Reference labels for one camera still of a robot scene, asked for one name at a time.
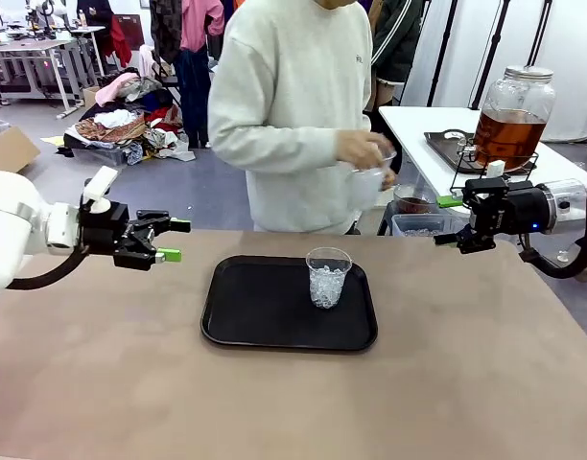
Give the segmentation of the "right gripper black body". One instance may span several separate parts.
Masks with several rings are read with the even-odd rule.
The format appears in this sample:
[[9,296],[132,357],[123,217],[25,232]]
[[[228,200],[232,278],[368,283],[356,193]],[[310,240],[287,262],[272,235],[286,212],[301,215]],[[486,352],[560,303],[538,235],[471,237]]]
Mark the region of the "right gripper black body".
[[509,184],[500,201],[496,231],[507,235],[542,233],[550,229],[551,217],[545,188],[529,181]]

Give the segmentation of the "person's right hand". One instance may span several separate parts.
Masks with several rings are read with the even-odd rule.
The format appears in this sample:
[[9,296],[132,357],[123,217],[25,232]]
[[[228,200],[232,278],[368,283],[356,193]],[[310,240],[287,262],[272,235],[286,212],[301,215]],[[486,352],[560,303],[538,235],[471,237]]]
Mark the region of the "person's right hand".
[[385,153],[393,145],[383,134],[364,130],[339,130],[336,136],[336,159],[358,170],[379,168]]

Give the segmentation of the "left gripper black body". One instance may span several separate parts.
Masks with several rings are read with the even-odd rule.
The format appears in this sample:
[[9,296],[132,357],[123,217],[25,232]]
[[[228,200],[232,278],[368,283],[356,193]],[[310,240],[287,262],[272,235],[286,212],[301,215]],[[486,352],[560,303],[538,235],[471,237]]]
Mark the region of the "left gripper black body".
[[129,221],[127,204],[111,201],[109,208],[92,213],[88,204],[79,212],[81,243],[90,255],[112,256]]

